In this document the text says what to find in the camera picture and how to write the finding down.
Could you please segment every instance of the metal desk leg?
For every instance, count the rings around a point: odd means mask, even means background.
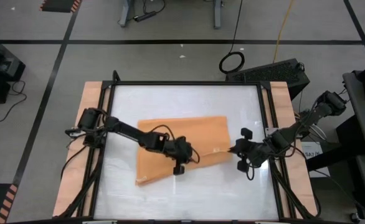
[[[128,20],[128,13],[130,11],[131,6],[134,4],[134,0],[124,0],[123,1],[123,10],[121,12],[121,17],[119,20],[119,25],[121,27],[125,27]]]
[[[214,28],[221,28],[221,0],[214,0]]]

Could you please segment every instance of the black stand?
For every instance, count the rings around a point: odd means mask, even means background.
[[[307,160],[308,171],[327,167],[354,156],[365,154],[365,140],[356,115],[347,119],[336,128],[341,147],[324,152]]]

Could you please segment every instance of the black cable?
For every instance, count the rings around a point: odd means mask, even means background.
[[[68,149],[69,150],[69,146],[74,142],[74,141],[76,141],[78,138],[80,138],[80,137],[82,137],[82,136],[85,136],[85,135],[87,135],[87,134],[81,134],[81,135],[79,135],[79,136],[77,136],[75,139],[73,139],[73,140],[71,140],[67,145],[66,145],[66,149]]]
[[[64,164],[63,168],[62,168],[62,171],[60,172],[60,178],[62,180],[62,176],[64,175],[64,171],[65,171],[65,168],[66,166],[68,165],[68,163],[74,158],[76,157],[77,155],[79,155],[87,146],[84,146],[83,148],[81,148],[79,151],[77,151],[74,155],[72,155],[71,158],[69,158],[66,163]]]
[[[342,94],[345,94],[345,93],[347,93],[347,89],[346,88],[344,88],[340,93],[338,93],[338,95],[342,95]]]
[[[231,49],[229,51],[229,53],[221,59],[220,61],[220,64],[219,64],[219,70],[224,73],[224,74],[230,74],[230,73],[234,73],[234,72],[238,72],[239,70],[242,69],[242,67],[244,66],[245,64],[245,56],[243,55],[242,52],[232,52],[232,49],[234,48],[234,44],[235,44],[235,38],[236,38],[236,35],[237,35],[237,30],[238,30],[238,25],[239,25],[239,18],[240,18],[240,12],[242,10],[242,3],[243,3],[243,0],[240,0],[240,6],[239,6],[239,12],[238,12],[238,19],[237,19],[237,23],[236,23],[236,27],[235,27],[235,32],[234,32],[234,39],[232,41],[232,45],[231,45]],[[222,68],[222,65],[224,63],[224,61],[229,58],[230,56],[232,55],[238,55],[240,57],[240,64],[238,65],[238,67],[232,69],[232,70],[229,70],[229,71],[226,71]]]
[[[166,7],[166,1],[163,0],[163,7],[159,10],[159,11],[155,11],[156,13],[159,13],[161,11],[163,11],[163,9]],[[143,0],[143,12],[144,14],[147,14],[148,12],[146,11],[146,0]]]
[[[299,148],[296,148],[296,150],[300,152],[300,154],[306,159],[306,155],[302,150],[300,150]]]
[[[176,140],[176,138],[174,137],[174,134],[173,132],[171,131],[171,129],[169,128],[169,126],[165,125],[165,124],[161,124],[161,125],[158,125],[156,127],[154,127],[151,131],[149,131],[149,133],[153,132],[154,130],[158,129],[158,128],[161,128],[161,127],[164,127],[164,128],[167,128],[167,130],[170,132],[170,135],[171,135],[171,138],[173,140]]]
[[[247,166],[246,177],[247,177],[248,180],[253,180],[255,178],[255,168],[251,165],[252,165],[252,163],[249,162],[249,164]],[[252,177],[249,177],[250,168],[252,168]]]
[[[292,147],[293,148],[293,151],[292,151],[292,153],[290,154],[290,155],[286,155],[286,153],[287,153],[287,151],[290,149],[290,147]],[[287,149],[285,149],[285,150],[283,150],[283,151],[281,151],[281,152],[279,152],[278,154],[276,154],[276,153],[267,153],[267,155],[269,155],[269,156],[273,156],[274,157],[274,159],[279,159],[279,158],[289,158],[289,157],[292,157],[293,155],[294,155],[294,153],[295,153],[295,151],[298,149],[297,147],[295,147],[295,146],[292,146],[292,145],[290,145],[290,147],[289,148],[287,148]]]
[[[350,194],[348,194],[347,193],[347,191],[345,191],[344,189],[343,189],[343,187],[342,186],[340,186],[340,184],[339,183],[337,183],[337,181],[335,181],[331,176],[329,176],[329,175],[327,175],[327,174],[324,174],[323,172],[320,172],[320,171],[318,171],[318,170],[314,170],[315,172],[317,172],[317,173],[319,173],[319,174],[322,174],[322,175],[324,175],[325,177],[327,177],[327,178],[329,178],[330,180],[332,180],[332,182],[334,183],[334,184],[336,184],[339,188],[340,188],[340,190],[351,200],[351,201],[353,201],[353,203],[355,204],[355,205],[357,205],[358,207],[360,207],[361,209],[363,209],[364,211],[365,211],[365,207],[363,206],[363,205],[361,205],[356,199],[354,199]]]
[[[16,83],[19,83],[19,82],[23,83],[23,86],[22,86],[22,88],[21,88],[21,90],[20,90],[20,91],[16,91],[14,87],[15,87],[15,84],[16,84]],[[18,95],[22,95],[22,96],[24,96],[24,97],[23,97],[23,99],[21,99],[21,100],[20,100],[20,101],[18,101],[17,103],[14,103],[14,104],[10,107],[10,109],[9,109],[9,110],[8,110],[8,112],[6,113],[5,117],[3,117],[3,119],[0,119],[0,122],[3,122],[3,121],[4,121],[7,117],[8,117],[8,115],[9,115],[9,113],[11,112],[11,110],[13,109],[13,107],[15,107],[16,105],[18,105],[19,103],[22,103],[23,101],[25,101],[25,100],[27,99],[27,95],[26,95],[25,93],[23,93],[23,90],[25,89],[25,85],[26,85],[26,82],[24,82],[24,81],[22,81],[22,80],[19,80],[19,81],[14,82],[14,83],[12,84],[11,89],[12,89],[12,91],[14,91],[16,94],[8,93],[8,95],[11,95],[11,96],[18,96]]]
[[[198,164],[201,161],[201,157],[199,156],[199,153],[197,153],[197,151],[194,148],[192,150],[195,152],[195,154],[197,156],[197,161],[195,161],[193,159],[191,159],[191,161],[193,161],[194,163]]]
[[[301,91],[301,93],[300,93],[300,101],[299,101],[299,115],[300,115],[300,113],[301,113],[301,110],[300,110],[300,107],[301,107],[301,97],[303,96],[303,91],[304,91],[304,89]]]
[[[321,97],[322,97],[322,95],[321,95],[321,96],[319,96],[319,97],[317,97],[317,99],[316,99],[316,100],[315,100],[315,102],[313,103],[313,106],[312,106],[312,107],[311,107],[311,109],[310,109],[310,112],[308,112],[308,114],[306,115],[305,121],[304,121],[304,122],[302,122],[302,123],[300,124],[299,128],[296,130],[296,132],[295,132],[295,141],[293,142],[293,151],[294,151],[295,149],[297,149],[297,147],[296,147],[296,136],[297,136],[297,134],[298,134],[298,132],[299,132],[300,128],[303,126],[303,123],[306,123],[306,122],[308,121],[308,119],[311,117],[311,114],[312,114],[312,112],[313,112],[313,110],[314,110],[315,106],[317,105],[318,100],[319,100]]]
[[[313,133],[311,133],[311,132],[309,132],[309,134],[310,135],[312,135],[312,136],[314,136],[314,137],[316,137],[316,138],[318,138],[320,141],[323,141],[323,142],[325,142],[325,143],[327,143],[327,144],[329,144],[329,145],[332,145],[333,143],[332,142],[329,142],[329,141],[327,141],[327,140],[325,140],[325,139],[321,139],[319,136],[317,136],[316,134],[313,134]],[[308,135],[308,137],[311,139],[311,140],[313,140],[314,142],[316,142],[310,135]]]
[[[320,203],[320,200],[318,200],[318,197],[317,195],[313,192],[313,195],[314,195],[314,200],[315,200],[315,204],[317,206],[317,214],[315,215],[316,218],[320,217],[321,215],[321,212],[322,212],[322,208],[321,208],[321,203]]]
[[[176,140],[176,138],[174,137],[173,132],[171,131],[171,128],[169,128],[169,126],[167,126],[167,125],[165,125],[165,124],[160,124],[160,125],[158,125],[158,126],[154,127],[151,131],[149,131],[149,133],[151,133],[151,132],[153,132],[154,130],[156,130],[156,129],[158,129],[158,128],[161,128],[161,127],[166,128],[166,129],[170,132],[171,138],[172,138],[173,140]],[[194,148],[193,148],[192,150],[195,152],[195,154],[196,154],[196,156],[197,156],[197,161],[193,160],[192,158],[191,158],[191,161],[192,161],[192,162],[194,162],[194,163],[196,163],[196,164],[198,164],[198,163],[201,161],[201,157],[200,157],[199,153],[197,153],[197,151],[196,151]]]

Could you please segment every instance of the wire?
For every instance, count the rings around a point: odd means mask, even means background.
[[[347,191],[345,191],[344,189],[343,189],[343,187],[342,186],[340,186],[340,184],[339,183],[337,183],[337,181],[335,181],[331,176],[329,176],[328,174],[325,174],[325,173],[323,173],[323,172],[321,172],[321,171],[318,171],[318,170],[314,170],[315,172],[317,172],[317,173],[319,173],[319,174],[322,174],[322,175],[324,175],[325,177],[327,177],[327,178],[329,178],[329,180],[332,180],[332,182],[334,183],[334,184],[336,184],[339,188],[340,188],[340,190],[350,199],[350,200],[352,200],[353,201],[353,203],[355,204],[355,205],[357,205],[358,207],[360,207],[361,209],[363,209],[364,211],[365,211],[365,207],[363,206],[363,205],[361,205],[356,199],[354,199],[350,194],[348,194],[347,193]]]
[[[172,138],[173,140],[176,140],[176,138],[174,137],[173,132],[171,131],[171,128],[169,128],[169,126],[167,126],[167,125],[165,125],[165,124],[160,124],[160,125],[158,125],[158,126],[154,127],[151,131],[149,131],[149,133],[151,133],[151,132],[153,132],[154,130],[156,130],[156,129],[158,129],[158,128],[161,128],[161,127],[167,128],[167,130],[170,132],[171,138]],[[192,150],[195,152],[195,154],[196,154],[196,156],[197,156],[197,161],[193,160],[192,158],[190,158],[190,161],[192,161],[192,162],[194,162],[194,163],[198,164],[198,163],[201,161],[201,157],[200,157],[199,153],[197,153],[197,151],[196,151],[194,148],[193,148]]]
[[[235,25],[234,39],[232,40],[231,49],[228,52],[228,54],[226,56],[224,56],[224,58],[221,59],[221,61],[219,63],[219,70],[222,73],[224,73],[224,74],[230,74],[230,73],[238,72],[239,70],[241,70],[244,67],[244,64],[245,64],[245,56],[243,55],[242,52],[232,52],[232,49],[234,48],[234,44],[235,44],[235,38],[237,36],[237,30],[238,30],[238,25],[239,25],[240,12],[242,10],[242,3],[243,3],[243,0],[240,0],[239,12],[238,12],[238,19],[237,19],[237,23]],[[236,68],[234,68],[232,70],[226,71],[226,70],[224,70],[222,68],[222,65],[223,65],[224,61],[227,58],[229,58],[230,56],[232,56],[232,55],[239,55],[239,57],[241,59],[240,64],[238,65],[238,67],[236,67]]]
[[[322,140],[322,141],[324,141],[325,143],[327,143],[327,144],[330,144],[330,145],[332,145],[332,144],[334,144],[334,143],[332,143],[332,142],[329,142],[328,140],[324,140],[324,139],[321,139],[319,136],[317,136],[317,135],[315,135],[315,134],[313,134],[313,133],[311,133],[310,132],[310,135],[312,135],[313,137],[316,137],[316,138],[318,138],[318,139],[320,139],[320,140]]]
[[[300,110],[300,107],[301,107],[301,97],[303,96],[303,91],[304,91],[304,89],[301,91],[301,93],[300,93],[300,101],[299,101],[299,116],[300,116],[300,113],[301,113],[301,110]]]
[[[75,139],[73,139],[73,140],[71,140],[67,145],[66,145],[66,149],[68,149],[69,150],[69,147],[70,147],[70,145],[74,142],[74,141],[76,141],[78,138],[80,138],[80,137],[82,137],[82,136],[86,136],[87,134],[81,134],[81,135],[79,135],[79,136],[77,136]]]
[[[305,160],[307,160],[306,155],[304,154],[304,152],[302,150],[300,150],[299,148],[296,148],[296,150],[305,158]],[[318,211],[317,214],[315,215],[315,217],[318,218],[321,215],[321,211],[322,211],[321,203],[320,203],[320,200],[318,200],[318,197],[314,192],[313,192],[313,195],[314,195],[314,200],[315,200],[315,203],[317,206],[317,211]]]
[[[301,124],[300,124],[300,126],[299,126],[299,128],[296,130],[296,132],[295,132],[295,138],[296,138],[296,136],[297,136],[297,134],[298,134],[298,132],[299,132],[299,130],[300,130],[300,128],[303,126],[303,123],[306,123],[308,120],[309,120],[309,118],[310,118],[310,116],[311,116],[311,114],[312,114],[312,112],[313,112],[313,109],[315,108],[315,106],[317,105],[317,102],[318,102],[318,100],[321,98],[321,96],[319,96],[319,97],[317,97],[317,99],[314,101],[314,103],[313,103],[313,106],[311,106],[311,109],[310,109],[310,112],[306,115],[306,118],[305,118],[305,121],[304,122],[302,122]],[[292,154],[291,154],[291,156],[293,155],[293,153],[295,152],[295,150],[297,149],[297,147],[296,147],[296,139],[295,139],[295,141],[293,142],[293,152],[292,152]]]
[[[278,47],[279,47],[279,44],[280,44],[282,30],[283,30],[285,24],[287,23],[287,19],[289,17],[290,9],[292,8],[292,5],[293,5],[294,2],[295,2],[295,0],[290,0],[288,11],[285,15],[285,18],[283,18],[282,26],[281,26],[280,32],[278,34],[277,44],[275,45],[274,59],[272,60],[272,63],[275,63],[275,60],[277,59]]]
[[[247,166],[246,177],[248,180],[253,180],[255,178],[255,168],[251,165],[252,165],[252,162],[249,162],[249,164]],[[252,168],[252,177],[249,177],[250,168]]]
[[[325,140],[326,141],[326,136],[324,137],[324,136],[322,136],[315,128],[314,128],[315,126],[314,126],[314,124],[313,125],[311,125],[309,128],[311,129],[311,130],[313,130],[314,131],[314,133],[320,138],[320,139],[322,139],[322,140]]]
[[[161,125],[158,125],[156,127],[154,127],[151,131],[149,131],[150,133],[153,132],[154,130],[158,129],[158,128],[161,128],[161,127],[164,127],[164,128],[167,128],[167,130],[170,132],[170,135],[171,135],[171,138],[173,140],[176,140],[176,138],[174,137],[174,134],[173,132],[171,131],[171,129],[169,128],[169,126],[165,125],[165,124],[161,124]]]
[[[197,156],[197,161],[195,161],[193,159],[191,159],[191,161],[193,161],[194,163],[198,164],[201,161],[201,157],[199,156],[199,153],[197,153],[197,151],[194,148],[192,150],[195,152],[195,154]]]
[[[345,93],[347,93],[347,89],[346,88],[344,88],[340,93],[338,93],[338,95],[342,95],[342,94],[345,94]]]
[[[235,25],[234,39],[232,40],[232,45],[231,45],[231,49],[230,49],[230,52],[229,53],[231,53],[232,49],[234,48],[235,38],[237,36],[237,30],[238,30],[238,25],[239,25],[240,12],[242,10],[242,3],[243,3],[243,0],[240,0],[239,12],[238,12],[238,19],[237,19],[237,23]]]
[[[66,168],[66,166],[68,165],[68,163],[74,158],[74,157],[76,157],[77,155],[79,155],[85,148],[86,148],[87,146],[84,146],[83,148],[81,148],[79,151],[77,151],[74,155],[72,155],[72,157],[71,158],[69,158],[67,161],[66,161],[66,163],[65,163],[65,165],[63,166],[63,168],[62,168],[62,171],[60,172],[60,178],[61,178],[61,180],[62,180],[62,176],[64,175],[64,171],[65,171],[65,168]]]
[[[23,83],[23,86],[21,88],[20,91],[17,91],[15,90],[15,84],[16,83]],[[25,93],[23,93],[23,90],[25,89],[25,85],[26,85],[26,82],[22,81],[22,80],[19,80],[18,82],[14,82],[11,86],[11,90],[14,91],[16,94],[13,94],[13,93],[8,93],[8,95],[11,95],[11,96],[18,96],[18,95],[22,95],[24,96],[23,99],[21,99],[20,101],[18,101],[17,103],[14,103],[10,109],[8,110],[8,112],[6,113],[5,117],[3,117],[3,119],[0,119],[0,122],[3,122],[9,115],[9,113],[11,112],[11,110],[13,109],[13,107],[15,107],[16,105],[18,105],[19,103],[22,103],[23,101],[25,101],[27,99],[27,95]]]
[[[326,140],[327,139],[327,137],[326,137],[326,134],[325,134],[325,132],[320,128],[320,127],[318,127],[317,125],[315,125],[315,124],[313,124],[313,125],[311,125],[312,127],[314,127],[314,128],[316,128],[316,129],[318,129],[319,131],[321,131],[321,133],[322,133],[322,135],[324,136],[324,140]]]
[[[156,13],[159,13],[161,11],[163,11],[163,9],[166,7],[166,1],[163,0],[163,7],[159,10],[159,11],[155,11]],[[144,14],[147,14],[148,12],[146,11],[146,0],[143,0],[143,12]]]

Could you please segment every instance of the orange fabric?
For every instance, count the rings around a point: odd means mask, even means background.
[[[203,118],[180,118],[180,119],[152,119],[138,121],[138,129],[151,131],[154,127],[165,124],[174,134],[174,137],[185,136],[187,142],[198,152],[201,161],[198,164],[190,162],[185,164],[186,172],[190,169],[200,168],[228,161],[232,154],[227,152],[230,148],[230,137],[225,116]],[[155,130],[159,133],[169,133],[164,128]],[[139,147],[137,153],[137,176],[136,185],[144,185],[173,174],[176,161],[162,154],[148,152]]]

